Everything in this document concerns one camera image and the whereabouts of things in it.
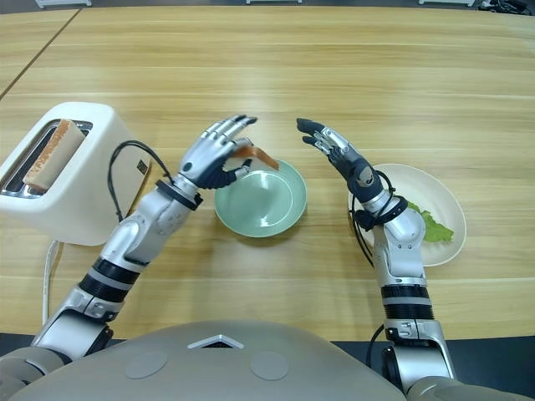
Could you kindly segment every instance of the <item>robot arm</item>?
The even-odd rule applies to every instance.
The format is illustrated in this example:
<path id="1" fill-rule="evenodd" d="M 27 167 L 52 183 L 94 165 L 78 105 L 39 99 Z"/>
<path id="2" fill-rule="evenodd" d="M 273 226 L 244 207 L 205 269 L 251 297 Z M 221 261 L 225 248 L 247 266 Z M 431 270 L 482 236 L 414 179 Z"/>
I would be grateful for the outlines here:
<path id="1" fill-rule="evenodd" d="M 425 224 L 407 201 L 386 190 L 377 171 L 339 133 L 298 119 L 303 142 L 320 149 L 364 207 L 356 218 L 374 231 L 373 263 L 385 308 L 386 337 L 394 344 L 383 374 L 405 393 L 420 378 L 455 378 L 441 325 L 434 319 L 420 245 Z"/>
<path id="2" fill-rule="evenodd" d="M 58 354 L 75 360 L 106 346 L 113 336 L 107 323 L 116 318 L 137 277 L 160 254 L 167 239 L 201 204 L 197 191 L 230 185 L 249 171 L 250 160 L 231 171 L 224 171 L 223 165 L 234 152 L 252 145 L 248 138 L 233 137 L 256 120 L 236 115 L 211 125 L 186 152 L 172 182 L 159 180 L 143 196 L 137 210 L 114 229 L 98 260 L 71 289 L 32 347 L 0 359 L 0 400 L 62 366 Z"/>

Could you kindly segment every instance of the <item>table surface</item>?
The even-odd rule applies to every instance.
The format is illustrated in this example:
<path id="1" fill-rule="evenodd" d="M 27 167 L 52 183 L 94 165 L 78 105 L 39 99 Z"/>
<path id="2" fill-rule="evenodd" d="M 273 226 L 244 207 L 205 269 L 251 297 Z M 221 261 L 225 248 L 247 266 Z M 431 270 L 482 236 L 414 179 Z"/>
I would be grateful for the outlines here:
<path id="1" fill-rule="evenodd" d="M 170 166 L 212 121 L 257 115 L 248 136 L 308 186 L 298 225 L 263 240 L 224 228 L 205 191 L 130 292 L 116 337 L 251 318 L 365 340 L 381 324 L 344 182 L 301 143 L 296 117 L 333 126 L 375 164 L 428 171 L 456 195 L 465 247 L 427 269 L 448 338 L 535 333 L 535 18 L 414 8 L 84 9 L 0 100 L 0 160 L 69 100 L 112 105 Z M 152 169 L 144 191 L 159 174 Z M 6 217 L 0 236 L 0 329 L 36 332 L 50 238 Z M 52 306 L 98 254 L 64 247 Z"/>
<path id="2" fill-rule="evenodd" d="M 0 14 L 0 94 L 75 13 Z"/>

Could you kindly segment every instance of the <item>toaster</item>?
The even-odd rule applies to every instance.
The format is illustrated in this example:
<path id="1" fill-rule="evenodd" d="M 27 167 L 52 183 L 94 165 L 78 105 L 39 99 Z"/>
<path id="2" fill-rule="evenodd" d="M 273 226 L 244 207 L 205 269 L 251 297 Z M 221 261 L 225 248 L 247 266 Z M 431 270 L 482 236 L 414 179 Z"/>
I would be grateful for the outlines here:
<path id="1" fill-rule="evenodd" d="M 50 188 L 36 190 L 23 178 L 61 119 L 72 120 L 85 138 Z M 118 223 L 107 183 L 110 156 L 118 144 L 133 139 L 108 105 L 68 102 L 53 107 L 0 166 L 0 211 L 61 242 L 88 246 L 106 242 Z M 115 194 L 124 213 L 149 167 L 150 157 L 131 146 L 122 149 L 114 162 Z"/>

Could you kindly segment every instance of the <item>food item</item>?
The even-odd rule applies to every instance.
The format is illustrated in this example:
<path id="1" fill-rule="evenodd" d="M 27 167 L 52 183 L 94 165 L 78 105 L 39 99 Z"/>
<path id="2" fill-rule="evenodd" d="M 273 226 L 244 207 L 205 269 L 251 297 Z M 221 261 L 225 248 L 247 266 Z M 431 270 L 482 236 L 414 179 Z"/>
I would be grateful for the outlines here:
<path id="1" fill-rule="evenodd" d="M 430 211 L 421 211 L 420 208 L 412 202 L 409 202 L 409 208 L 414 209 L 421 214 L 425 222 L 425 236 L 426 242 L 451 241 L 453 231 L 437 223 Z"/>
<path id="2" fill-rule="evenodd" d="M 41 155 L 24 176 L 24 184 L 36 190 L 48 190 L 84 139 L 84 134 L 74 122 L 62 119 Z"/>
<path id="3" fill-rule="evenodd" d="M 245 159 L 255 157 L 275 170 L 278 170 L 279 167 L 278 162 L 273 157 L 268 155 L 262 149 L 257 148 L 256 146 L 246 146 L 244 148 L 241 148 L 240 150 L 235 152 L 232 157 L 242 157 Z"/>

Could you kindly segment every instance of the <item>power cord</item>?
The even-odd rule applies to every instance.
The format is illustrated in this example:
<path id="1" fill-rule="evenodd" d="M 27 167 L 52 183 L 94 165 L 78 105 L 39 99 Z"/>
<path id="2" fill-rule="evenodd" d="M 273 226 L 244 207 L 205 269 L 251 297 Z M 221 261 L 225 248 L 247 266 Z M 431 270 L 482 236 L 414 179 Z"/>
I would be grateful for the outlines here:
<path id="1" fill-rule="evenodd" d="M 388 198 L 388 200 L 386 201 L 386 203 L 383 205 L 383 207 L 379 210 L 379 213 L 377 213 L 375 216 L 374 216 L 374 219 L 372 220 L 372 226 L 375 225 L 375 222 L 377 221 L 377 219 L 383 214 L 383 212 L 385 211 L 386 207 L 389 205 L 390 201 L 392 201 L 392 198 L 394 197 L 394 192 L 395 192 L 395 188 L 392 186 L 392 183 L 390 182 L 390 179 L 388 178 L 388 176 L 383 173 L 382 171 L 378 171 L 376 170 L 377 174 L 383 178 L 385 181 L 386 181 L 386 184 L 388 185 L 388 192 L 390 193 L 390 196 Z M 353 195 L 353 198 L 352 198 L 352 201 L 351 201 L 351 211 L 349 211 L 349 213 L 351 214 L 351 221 L 352 221 L 352 224 L 353 224 L 353 232 L 357 238 L 357 242 L 359 243 L 359 247 L 360 247 L 360 250 L 362 251 L 362 253 L 364 253 L 364 256 L 366 256 L 366 260 L 368 260 L 368 263 L 374 267 L 374 263 L 373 263 L 373 258 L 372 258 L 372 252 L 370 250 L 370 248 L 368 247 L 368 244 L 366 243 L 365 239 L 364 239 L 364 236 L 362 234 L 362 227 L 360 226 L 359 224 L 359 220 L 356 218 L 356 213 L 357 213 L 357 210 L 355 208 L 355 202 L 356 202 L 356 197 L 355 195 Z"/>
<path id="2" fill-rule="evenodd" d="M 140 148 L 141 150 L 144 150 L 146 153 L 152 157 L 152 159 L 156 160 L 156 162 L 160 165 L 161 169 L 164 171 L 164 177 L 167 177 L 171 184 L 174 184 L 173 178 L 171 177 L 171 173 L 167 169 L 166 165 L 163 161 L 161 161 L 160 157 L 156 154 L 156 152 L 149 146 L 144 144 L 143 142 L 140 142 L 138 140 L 126 140 L 125 142 L 120 143 L 114 150 L 114 153 L 112 153 L 110 157 L 110 164 L 108 165 L 108 190 L 110 191 L 111 200 L 114 202 L 115 206 L 115 214 L 117 215 L 117 218 L 119 219 L 119 222 L 124 220 L 123 214 L 120 210 L 119 202 L 117 201 L 117 195 L 115 194 L 115 188 L 114 188 L 114 182 L 111 174 L 111 168 L 113 164 L 115 163 L 115 160 L 117 157 L 119 157 L 120 152 L 122 149 L 128 147 L 128 146 L 134 146 L 136 148 Z"/>
<path id="3" fill-rule="evenodd" d="M 375 340 L 377 337 L 385 330 L 385 325 L 381 324 L 379 327 L 377 327 L 377 330 L 375 330 L 374 335 L 371 336 L 371 339 L 368 343 L 368 349 L 366 350 L 366 366 L 371 369 L 371 351 L 374 348 Z"/>
<path id="4" fill-rule="evenodd" d="M 47 257 L 44 262 L 44 272 L 43 272 L 43 312 L 41 315 L 43 325 L 48 321 L 48 304 L 49 304 L 49 288 L 50 288 L 50 277 L 52 276 L 52 270 L 56 260 L 58 259 L 59 247 L 62 245 L 62 242 L 58 240 L 53 240 L 50 243 L 47 251 Z"/>

